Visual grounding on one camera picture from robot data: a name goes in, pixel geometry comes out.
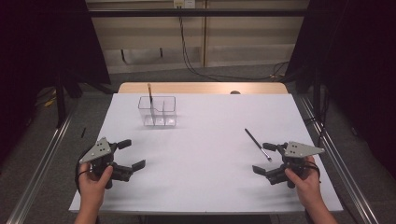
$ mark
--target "white tabletop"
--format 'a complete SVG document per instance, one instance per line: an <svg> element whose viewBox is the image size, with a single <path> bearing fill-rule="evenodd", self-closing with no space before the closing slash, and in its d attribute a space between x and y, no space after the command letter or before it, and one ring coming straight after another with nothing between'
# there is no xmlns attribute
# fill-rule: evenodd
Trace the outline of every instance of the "white tabletop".
<svg viewBox="0 0 396 224"><path fill-rule="evenodd" d="M177 126L143 126L137 109L140 96L114 94L98 136L111 143L132 139L115 153L118 165L146 160L129 182L113 181L101 212L129 214L273 214L304 211L295 189L286 182L271 186L252 172L252 165L272 170L280 154L268 151L269 162L245 133L259 143L296 141L313 146L289 94L172 94L177 99ZM321 192L331 211L342 206L318 156ZM79 195L70 211L79 209Z"/></svg>

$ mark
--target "acrylic box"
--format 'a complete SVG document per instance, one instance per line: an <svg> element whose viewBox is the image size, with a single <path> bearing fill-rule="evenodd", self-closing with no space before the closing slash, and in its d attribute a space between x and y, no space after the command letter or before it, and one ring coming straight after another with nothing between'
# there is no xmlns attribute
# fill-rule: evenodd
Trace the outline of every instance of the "acrylic box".
<svg viewBox="0 0 396 224"><path fill-rule="evenodd" d="M141 96L138 108L145 126L176 126L175 96L153 96L152 103L149 96Z"/></svg>

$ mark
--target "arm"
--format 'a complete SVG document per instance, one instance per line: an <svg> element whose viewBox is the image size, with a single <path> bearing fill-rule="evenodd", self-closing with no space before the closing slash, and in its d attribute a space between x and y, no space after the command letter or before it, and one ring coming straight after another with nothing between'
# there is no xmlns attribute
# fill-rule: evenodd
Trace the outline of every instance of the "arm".
<svg viewBox="0 0 396 224"><path fill-rule="evenodd" d="M315 162L312 156L307 157L307 160ZM301 179L291 169L285 170L286 176L296 185L300 202L312 220L315 223L337 223L321 197L318 173L313 169L307 172L307 178Z"/></svg>
<svg viewBox="0 0 396 224"><path fill-rule="evenodd" d="M78 178L81 201L75 224L95 223L99 208L103 203L106 183L113 173L113 167L108 166L98 179L93 173L86 172L90 170L90 167L89 163L83 163L79 168L80 172L85 173Z"/></svg>

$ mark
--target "power outlet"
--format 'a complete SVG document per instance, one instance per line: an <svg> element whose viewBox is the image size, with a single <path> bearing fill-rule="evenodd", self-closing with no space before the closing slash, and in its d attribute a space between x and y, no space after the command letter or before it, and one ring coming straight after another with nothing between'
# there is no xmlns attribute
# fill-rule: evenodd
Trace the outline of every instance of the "power outlet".
<svg viewBox="0 0 396 224"><path fill-rule="evenodd" d="M184 0L174 0L174 8L184 8Z"/></svg>
<svg viewBox="0 0 396 224"><path fill-rule="evenodd" d="M184 0L184 8L195 8L195 0Z"/></svg>

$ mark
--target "gray carpet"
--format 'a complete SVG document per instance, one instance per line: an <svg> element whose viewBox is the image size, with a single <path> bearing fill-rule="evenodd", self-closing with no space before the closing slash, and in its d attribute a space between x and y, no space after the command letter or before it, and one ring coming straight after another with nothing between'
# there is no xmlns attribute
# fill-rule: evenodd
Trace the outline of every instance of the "gray carpet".
<svg viewBox="0 0 396 224"><path fill-rule="evenodd" d="M263 78L272 74L274 67L269 65L234 66L201 68L196 69L196 71L207 75ZM221 81L276 80L268 78L262 80L229 77L214 78ZM111 79L113 84L108 85L108 87L113 90L117 90L120 84L126 81L214 81L207 77L195 75L187 69L112 75ZM45 179L31 204L24 223L72 223L76 217L75 214L68 212L68 207L76 191L74 183L75 164L81 151L94 143L98 137L106 111L111 102L110 95L105 95L84 84L81 85L81 88L84 90L81 98L76 100L69 99L66 96L67 108L71 109L75 106L76 112L64 134L64 139L53 157L53 161L49 165L48 171L45 173ZM294 83L287 84L287 88L290 93L295 93ZM301 108L303 118L307 118L299 101L300 96L296 94L294 96L297 106ZM3 164L2 174L0 175L0 223L7 222L19 198L22 196L55 132L56 123L56 105L38 107L30 127ZM372 156L370 148L368 148L364 140L353 134L350 130L351 124L333 100L330 103L326 128L334 144L339 149L347 168L374 209L379 223L394 223L394 220L396 220L396 213L393 212L396 205L396 181ZM307 129L314 142L317 142L318 135L314 131L312 124L308 124ZM362 223L360 214L331 160L327 155L322 156L322 160L341 200L345 203L346 208L350 210L350 214L352 214L350 215L347 210L336 213L334 215L337 220L339 223L354 223L354 218L356 218L358 223ZM274 224L306 223L302 213L272 215L270 218ZM246 219L236 218L233 223L249 223L249 219L250 217ZM102 223L139 223L138 218L135 216L102 215L101 221Z"/></svg>

